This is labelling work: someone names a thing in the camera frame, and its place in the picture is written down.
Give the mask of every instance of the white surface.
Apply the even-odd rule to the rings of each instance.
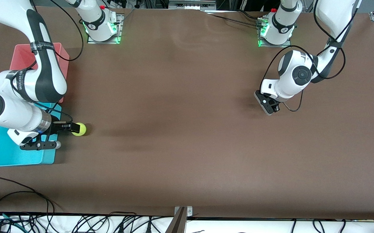
[[[95,217],[90,220],[91,225],[99,221],[102,216]],[[70,233],[76,223],[79,221],[80,216],[55,216],[53,217],[52,224],[60,233]],[[110,228],[109,233],[112,233],[115,228],[122,221],[123,216],[114,216],[110,217]],[[154,220],[154,225],[164,233],[172,218],[162,218]],[[39,220],[43,225],[47,225],[47,218],[42,217]],[[133,227],[136,228],[140,224],[148,221],[148,217],[142,217],[135,221]],[[338,233],[342,227],[342,222],[325,222],[322,221],[323,227],[326,233]],[[207,220],[193,220],[187,223],[186,233],[194,233],[197,231],[204,230],[203,233],[290,233],[292,229],[293,221],[207,221]],[[100,224],[97,226],[92,226],[94,229],[100,227]],[[108,228],[108,223],[106,222],[97,233],[106,233]],[[126,233],[130,232],[131,226],[125,229]],[[87,224],[84,224],[79,232],[86,232],[89,229]],[[145,233],[147,229],[147,224],[144,224],[135,233]],[[22,233],[16,227],[12,227],[13,233]],[[52,228],[49,228],[49,233],[54,233]],[[152,227],[152,232],[156,233],[157,231]],[[294,233],[317,233],[313,228],[311,221],[298,221],[296,223]],[[374,233],[374,222],[347,222],[346,227],[343,233]]]

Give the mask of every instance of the brown table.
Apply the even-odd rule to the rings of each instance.
[[[39,12],[53,41],[74,57],[74,25],[59,9]],[[322,50],[326,36],[312,14],[297,23],[292,43]],[[15,45],[26,43],[0,25],[0,71]],[[253,92],[279,49],[258,47],[254,28],[196,10],[135,10],[120,45],[85,44],[70,63],[62,106],[89,126],[88,135],[61,136],[53,165],[0,168],[0,176],[46,194],[59,212],[171,215],[175,205],[192,205],[199,216],[374,218],[368,15],[357,15],[344,49],[345,70],[309,85],[299,112],[267,116]],[[277,78],[278,61],[268,77]],[[0,197],[19,189],[0,181]],[[45,205],[18,194],[0,211]]]

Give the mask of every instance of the blue bin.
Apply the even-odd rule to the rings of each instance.
[[[41,103],[44,106],[53,108],[55,104]],[[61,111],[61,107],[56,105],[56,110]],[[52,115],[60,119],[60,113],[52,112]],[[0,127],[0,167],[26,166],[52,164],[55,161],[56,149],[51,150],[22,150],[15,144],[7,134],[7,128]],[[53,134],[49,140],[57,140],[58,135]]]

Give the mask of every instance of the yellow ball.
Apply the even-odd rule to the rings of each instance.
[[[83,136],[84,134],[86,134],[86,126],[85,126],[85,124],[83,124],[83,123],[77,123],[77,124],[80,125],[79,133],[72,132],[72,134],[74,136]]]

